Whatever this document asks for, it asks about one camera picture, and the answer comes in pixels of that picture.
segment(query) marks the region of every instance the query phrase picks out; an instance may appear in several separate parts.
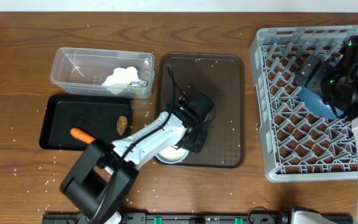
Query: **green clip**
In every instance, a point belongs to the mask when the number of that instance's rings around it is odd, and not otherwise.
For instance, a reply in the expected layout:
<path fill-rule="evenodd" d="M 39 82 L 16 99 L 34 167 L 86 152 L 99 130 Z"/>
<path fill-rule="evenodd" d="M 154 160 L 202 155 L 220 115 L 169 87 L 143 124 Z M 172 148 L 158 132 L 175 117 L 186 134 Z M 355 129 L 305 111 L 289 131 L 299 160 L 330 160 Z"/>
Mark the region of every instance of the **green clip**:
<path fill-rule="evenodd" d="M 154 224 L 162 224 L 162 217 L 154 217 Z"/>
<path fill-rule="evenodd" d="M 234 224 L 242 224 L 242 218 L 235 218 Z"/>

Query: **black tray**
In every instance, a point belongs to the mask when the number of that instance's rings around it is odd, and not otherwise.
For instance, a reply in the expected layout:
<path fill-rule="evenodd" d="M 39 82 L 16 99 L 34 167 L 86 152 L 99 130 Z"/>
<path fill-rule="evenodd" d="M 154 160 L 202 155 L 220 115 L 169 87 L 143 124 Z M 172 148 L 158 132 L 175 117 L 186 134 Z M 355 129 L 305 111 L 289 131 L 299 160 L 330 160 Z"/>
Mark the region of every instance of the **black tray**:
<path fill-rule="evenodd" d="M 169 53 L 161 59 L 158 105 L 172 100 L 172 81 L 166 66 L 172 66 L 175 81 L 192 99 L 203 92 L 215 103 L 216 117 L 207 126 L 208 135 L 199 154 L 189 153 L 178 166 L 236 168 L 246 159 L 244 63 L 235 55 Z"/>
<path fill-rule="evenodd" d="M 117 120 L 121 115 L 130 122 L 131 103 L 126 98 L 53 95 L 48 100 L 40 147 L 84 150 L 87 145 L 71 136 L 72 128 L 80 128 L 106 143 L 121 139 L 127 133 L 120 136 L 117 132 Z"/>

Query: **plastic bin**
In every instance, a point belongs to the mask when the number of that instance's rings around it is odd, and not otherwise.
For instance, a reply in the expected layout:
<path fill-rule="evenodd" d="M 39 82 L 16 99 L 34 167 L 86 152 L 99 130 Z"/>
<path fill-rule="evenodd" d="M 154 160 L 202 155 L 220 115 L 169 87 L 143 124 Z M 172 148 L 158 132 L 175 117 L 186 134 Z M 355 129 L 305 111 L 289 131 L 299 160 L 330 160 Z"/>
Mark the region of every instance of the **plastic bin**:
<path fill-rule="evenodd" d="M 310 112 L 293 82 L 306 58 L 338 62 L 343 41 L 358 26 L 260 29 L 249 50 L 260 113 L 265 176 L 271 182 L 357 178 L 357 151 L 350 122 Z"/>
<path fill-rule="evenodd" d="M 135 67 L 140 79 L 148 81 L 145 88 L 102 86 L 115 68 Z M 67 93 L 91 96 L 150 98 L 154 81 L 154 56 L 150 53 L 118 50 L 57 50 L 50 81 Z"/>

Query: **clear plastic container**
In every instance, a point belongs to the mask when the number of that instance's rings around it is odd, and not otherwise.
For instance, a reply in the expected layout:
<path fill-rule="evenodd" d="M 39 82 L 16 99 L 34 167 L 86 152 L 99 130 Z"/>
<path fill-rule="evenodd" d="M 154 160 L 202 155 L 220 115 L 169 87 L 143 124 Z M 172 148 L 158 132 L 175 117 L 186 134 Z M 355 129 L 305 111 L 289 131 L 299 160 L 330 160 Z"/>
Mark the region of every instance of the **clear plastic container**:
<path fill-rule="evenodd" d="M 115 68 L 135 67 L 144 88 L 102 86 Z M 154 56 L 150 53 L 118 50 L 76 49 L 57 50 L 50 81 L 67 93 L 91 96 L 150 98 L 154 81 Z"/>

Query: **brown tabletop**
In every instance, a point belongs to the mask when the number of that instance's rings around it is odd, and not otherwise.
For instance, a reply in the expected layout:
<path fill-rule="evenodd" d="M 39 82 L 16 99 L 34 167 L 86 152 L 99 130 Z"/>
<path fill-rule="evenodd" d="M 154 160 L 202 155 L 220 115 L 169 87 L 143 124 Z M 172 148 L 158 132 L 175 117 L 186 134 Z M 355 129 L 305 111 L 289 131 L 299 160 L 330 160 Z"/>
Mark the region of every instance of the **brown tabletop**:
<path fill-rule="evenodd" d="M 59 185 L 81 152 L 38 145 L 47 100 L 63 92 L 49 81 L 59 47 L 152 52 L 156 74 L 167 52 L 233 54 L 244 61 L 245 163 L 230 170 L 149 161 L 126 207 L 155 213 L 247 213 L 256 205 L 269 210 L 296 205 L 355 215 L 357 181 L 273 184 L 265 178 L 248 55 L 263 27 L 350 24 L 358 24 L 358 14 L 0 13 L 0 223 L 40 223 L 45 212 L 76 211 Z M 156 86 L 151 99 L 133 101 L 134 131 L 157 112 Z"/>

